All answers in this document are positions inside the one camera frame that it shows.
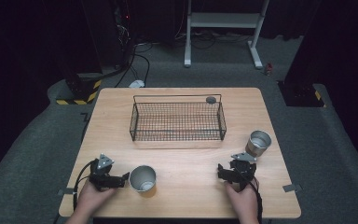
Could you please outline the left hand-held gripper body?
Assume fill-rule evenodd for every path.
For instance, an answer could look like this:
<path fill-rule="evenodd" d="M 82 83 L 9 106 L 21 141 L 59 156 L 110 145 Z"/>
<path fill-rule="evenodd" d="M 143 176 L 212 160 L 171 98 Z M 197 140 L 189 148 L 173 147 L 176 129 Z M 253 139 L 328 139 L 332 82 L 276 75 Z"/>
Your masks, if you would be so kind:
<path fill-rule="evenodd" d="M 126 182 L 121 180 L 121 176 L 111 176 L 109 174 L 114 161 L 109 157 L 101 154 L 90 164 L 89 182 L 92 183 L 97 190 L 116 189 L 120 183 Z"/>

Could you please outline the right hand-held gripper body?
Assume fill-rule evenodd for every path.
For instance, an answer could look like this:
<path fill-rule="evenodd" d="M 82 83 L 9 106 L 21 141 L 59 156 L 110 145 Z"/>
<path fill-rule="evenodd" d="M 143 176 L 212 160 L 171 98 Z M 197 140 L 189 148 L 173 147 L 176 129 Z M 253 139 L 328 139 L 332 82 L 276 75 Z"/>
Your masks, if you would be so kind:
<path fill-rule="evenodd" d="M 240 190 L 243 190 L 255 177 L 256 158 L 247 152 L 234 154 L 231 158 L 229 182 L 238 183 Z"/>

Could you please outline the plain steel cup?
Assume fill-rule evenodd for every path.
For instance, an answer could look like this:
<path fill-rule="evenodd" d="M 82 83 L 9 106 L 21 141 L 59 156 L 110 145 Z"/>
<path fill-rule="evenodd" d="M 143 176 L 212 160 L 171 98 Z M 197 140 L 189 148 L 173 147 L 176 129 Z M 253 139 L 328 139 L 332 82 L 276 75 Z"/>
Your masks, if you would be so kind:
<path fill-rule="evenodd" d="M 131 171 L 130 186 L 138 192 L 150 191 L 156 185 L 155 170 L 148 165 L 141 165 Z"/>

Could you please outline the steel cup with brown sleeve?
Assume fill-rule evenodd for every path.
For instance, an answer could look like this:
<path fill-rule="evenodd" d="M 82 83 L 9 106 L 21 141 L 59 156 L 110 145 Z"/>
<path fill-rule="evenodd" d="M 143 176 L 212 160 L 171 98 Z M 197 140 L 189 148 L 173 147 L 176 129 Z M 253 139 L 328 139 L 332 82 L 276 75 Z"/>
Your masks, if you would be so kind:
<path fill-rule="evenodd" d="M 267 132 L 256 130 L 250 134 L 245 151 L 253 157 L 260 157 L 271 146 L 271 143 L 271 137 Z"/>

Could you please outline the black wire basket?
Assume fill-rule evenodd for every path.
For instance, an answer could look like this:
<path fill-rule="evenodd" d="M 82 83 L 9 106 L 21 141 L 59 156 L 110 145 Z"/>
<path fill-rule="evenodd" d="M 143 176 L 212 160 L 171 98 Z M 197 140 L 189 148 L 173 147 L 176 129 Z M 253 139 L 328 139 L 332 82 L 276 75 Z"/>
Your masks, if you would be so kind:
<path fill-rule="evenodd" d="M 208 96 L 216 103 L 208 104 Z M 223 141 L 226 132 L 221 94 L 133 96 L 133 141 Z"/>

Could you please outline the person's left hand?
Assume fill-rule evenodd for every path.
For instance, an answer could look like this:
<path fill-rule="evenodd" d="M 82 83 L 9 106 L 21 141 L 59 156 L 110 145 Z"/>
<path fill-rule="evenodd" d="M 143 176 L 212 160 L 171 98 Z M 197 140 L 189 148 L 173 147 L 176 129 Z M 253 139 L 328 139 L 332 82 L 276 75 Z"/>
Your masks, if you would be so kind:
<path fill-rule="evenodd" d="M 116 191 L 116 189 L 99 191 L 87 180 L 78 196 L 75 214 L 90 217 L 110 199 Z"/>

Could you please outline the person's right hand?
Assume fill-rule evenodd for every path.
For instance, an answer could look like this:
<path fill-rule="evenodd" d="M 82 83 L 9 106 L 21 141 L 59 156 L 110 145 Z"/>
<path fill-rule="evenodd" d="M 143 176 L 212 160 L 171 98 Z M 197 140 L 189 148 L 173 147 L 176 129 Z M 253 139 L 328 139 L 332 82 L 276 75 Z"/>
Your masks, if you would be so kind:
<path fill-rule="evenodd" d="M 225 182 L 225 189 L 238 219 L 241 217 L 257 218 L 257 197 L 251 185 L 247 185 L 241 191 L 236 191 L 231 184 Z"/>

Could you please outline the black stand with hazard stripes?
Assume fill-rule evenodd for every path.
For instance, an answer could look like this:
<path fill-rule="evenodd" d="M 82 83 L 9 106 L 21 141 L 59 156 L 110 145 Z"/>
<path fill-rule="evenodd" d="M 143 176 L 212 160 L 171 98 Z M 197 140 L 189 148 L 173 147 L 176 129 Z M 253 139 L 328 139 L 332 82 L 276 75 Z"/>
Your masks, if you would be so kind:
<path fill-rule="evenodd" d="M 51 12 L 57 38 L 57 63 L 66 84 L 66 90 L 57 99 L 59 103 L 89 104 L 101 85 L 100 80 L 80 76 L 102 72 L 85 2 L 57 0 Z"/>
<path fill-rule="evenodd" d="M 323 0 L 312 0 L 316 4 L 310 24 L 296 56 L 283 81 L 278 83 L 287 106 L 323 107 L 324 103 L 313 87 L 318 76 L 318 64 L 322 50 L 321 39 L 324 28 L 320 7 Z"/>

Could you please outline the dark equipment rack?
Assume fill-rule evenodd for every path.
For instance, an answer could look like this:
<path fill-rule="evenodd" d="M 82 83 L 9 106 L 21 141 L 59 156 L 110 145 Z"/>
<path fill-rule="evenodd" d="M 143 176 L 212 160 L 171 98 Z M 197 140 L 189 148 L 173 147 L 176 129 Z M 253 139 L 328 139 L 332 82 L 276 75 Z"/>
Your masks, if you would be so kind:
<path fill-rule="evenodd" d="M 128 0 L 107 0 L 107 54 L 109 66 L 120 70 L 130 63 L 134 51 Z"/>

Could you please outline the white metal stand frame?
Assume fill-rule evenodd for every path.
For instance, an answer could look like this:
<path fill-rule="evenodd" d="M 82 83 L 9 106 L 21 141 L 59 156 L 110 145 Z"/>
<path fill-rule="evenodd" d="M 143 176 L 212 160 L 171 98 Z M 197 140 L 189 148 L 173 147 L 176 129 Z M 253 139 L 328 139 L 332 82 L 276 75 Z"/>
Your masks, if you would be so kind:
<path fill-rule="evenodd" d="M 247 42 L 256 69 L 262 69 L 263 64 L 256 49 L 256 44 L 266 18 L 270 0 L 263 0 L 258 13 L 214 13 L 193 12 L 192 0 L 187 0 L 186 10 L 186 45 L 184 67 L 191 66 L 191 29 L 192 28 L 238 28 L 254 29 L 252 39 Z"/>

